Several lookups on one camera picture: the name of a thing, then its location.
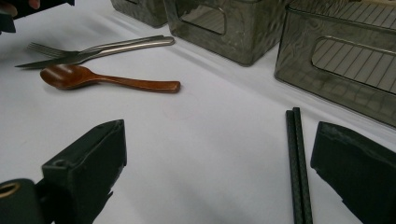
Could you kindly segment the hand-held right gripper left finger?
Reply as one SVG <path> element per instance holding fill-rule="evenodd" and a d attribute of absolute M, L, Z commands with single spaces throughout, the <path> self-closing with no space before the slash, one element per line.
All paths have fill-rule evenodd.
<path fill-rule="evenodd" d="M 127 164 L 124 121 L 100 124 L 42 166 L 56 224 L 92 224 Z"/>

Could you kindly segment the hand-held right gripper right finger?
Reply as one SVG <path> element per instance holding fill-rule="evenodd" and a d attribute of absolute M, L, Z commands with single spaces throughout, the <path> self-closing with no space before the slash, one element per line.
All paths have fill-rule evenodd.
<path fill-rule="evenodd" d="M 396 224 L 396 152 L 322 121 L 310 166 L 363 224 Z"/>

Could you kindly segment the metal fork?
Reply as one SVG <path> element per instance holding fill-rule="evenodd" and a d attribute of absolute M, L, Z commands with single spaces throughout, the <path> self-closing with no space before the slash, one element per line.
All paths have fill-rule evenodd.
<path fill-rule="evenodd" d="M 41 53 L 43 55 L 46 55 L 50 58 L 62 58 L 65 56 L 69 55 L 77 55 L 83 52 L 88 52 L 88 51 L 93 51 L 93 50 L 99 50 L 99 49 L 108 49 L 111 47 L 118 47 L 118 46 L 126 46 L 126 45 L 131 45 L 143 41 L 149 41 L 149 40 L 157 40 L 157 39 L 162 39 L 163 35 L 154 35 L 154 36 L 148 36 L 148 37 L 142 37 L 142 38 L 137 38 L 137 39 L 131 39 L 131 40 L 125 40 L 125 41 L 120 41 L 120 42 L 114 42 L 114 43 L 107 43 L 103 45 L 98 45 L 94 47 L 90 47 L 84 50 L 63 50 L 63 49 L 56 49 L 56 48 L 51 48 L 42 44 L 38 43 L 30 43 L 27 48 L 34 50 L 38 53 Z"/>

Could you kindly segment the black chopstick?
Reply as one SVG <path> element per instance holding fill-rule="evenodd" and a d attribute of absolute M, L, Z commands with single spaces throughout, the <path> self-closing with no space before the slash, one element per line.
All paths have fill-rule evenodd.
<path fill-rule="evenodd" d="M 305 151 L 304 151 L 304 133 L 301 120 L 301 110 L 299 107 L 292 109 L 294 113 L 295 134 L 297 140 L 297 154 L 299 163 L 299 175 L 301 184 L 301 196 L 303 206 L 304 224 L 314 224 L 312 218 L 312 209 L 310 202 L 310 190 L 306 170 Z"/>
<path fill-rule="evenodd" d="M 290 163 L 290 183 L 293 206 L 294 224 L 304 224 L 304 210 L 302 206 L 299 162 L 297 153 L 296 129 L 294 123 L 294 113 L 286 111 L 289 163 Z"/>

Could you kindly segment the metal table knife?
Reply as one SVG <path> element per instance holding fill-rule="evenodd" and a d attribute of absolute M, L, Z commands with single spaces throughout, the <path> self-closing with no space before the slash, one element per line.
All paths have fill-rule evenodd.
<path fill-rule="evenodd" d="M 105 57 L 111 54 L 117 54 L 131 50 L 138 50 L 138 49 L 171 46 L 174 43 L 175 43 L 175 39 L 172 36 L 164 36 L 164 37 L 154 38 L 151 40 L 139 41 L 133 44 L 121 45 L 120 47 L 110 47 L 106 49 L 99 49 L 93 52 L 79 53 L 78 55 L 75 56 L 67 56 L 59 59 L 51 59 L 51 60 L 35 62 L 35 63 L 20 64 L 19 68 L 41 69 L 56 64 L 81 64 L 88 60 Z"/>

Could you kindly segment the brown wooden spoon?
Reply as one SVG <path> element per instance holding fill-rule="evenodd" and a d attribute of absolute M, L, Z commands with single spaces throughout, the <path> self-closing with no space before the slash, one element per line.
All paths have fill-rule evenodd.
<path fill-rule="evenodd" d="M 141 80 L 98 75 L 90 69 L 79 65 L 60 64 L 49 66 L 40 72 L 40 76 L 47 84 L 61 90 L 72 90 L 99 82 L 118 84 L 140 91 L 164 93 L 177 93 L 181 87 L 179 81 Z"/>

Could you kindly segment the smoky clear plastic bin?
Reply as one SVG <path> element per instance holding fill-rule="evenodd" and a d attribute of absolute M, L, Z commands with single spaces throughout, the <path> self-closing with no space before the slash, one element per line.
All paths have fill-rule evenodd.
<path fill-rule="evenodd" d="M 396 128 L 396 0 L 294 0 L 275 77 Z"/>
<path fill-rule="evenodd" d="M 141 21 L 153 28 L 167 23 L 163 0 L 110 0 L 118 12 Z"/>
<path fill-rule="evenodd" d="M 163 0 L 172 35 L 251 66 L 281 37 L 291 0 Z"/>

